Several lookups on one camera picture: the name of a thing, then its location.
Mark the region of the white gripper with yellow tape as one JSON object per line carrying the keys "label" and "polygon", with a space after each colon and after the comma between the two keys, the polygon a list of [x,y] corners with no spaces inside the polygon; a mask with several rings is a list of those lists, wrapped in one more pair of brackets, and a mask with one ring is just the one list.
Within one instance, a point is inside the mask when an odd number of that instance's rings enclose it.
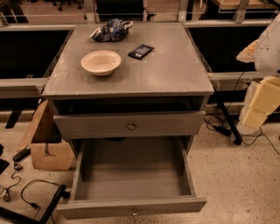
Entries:
{"label": "white gripper with yellow tape", "polygon": [[255,40],[237,55],[237,59],[253,62],[255,70],[264,75],[261,81],[252,81],[249,85],[239,116],[238,131],[249,135],[280,106],[280,47],[276,43],[262,45]]}

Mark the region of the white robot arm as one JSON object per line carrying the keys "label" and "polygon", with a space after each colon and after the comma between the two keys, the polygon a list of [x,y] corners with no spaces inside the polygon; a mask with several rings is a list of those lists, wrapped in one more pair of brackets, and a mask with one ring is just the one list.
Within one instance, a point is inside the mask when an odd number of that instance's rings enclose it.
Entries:
{"label": "white robot arm", "polygon": [[255,70],[264,75],[260,82],[249,85],[237,124],[241,134],[250,135],[280,106],[280,15],[236,59],[253,62]]}

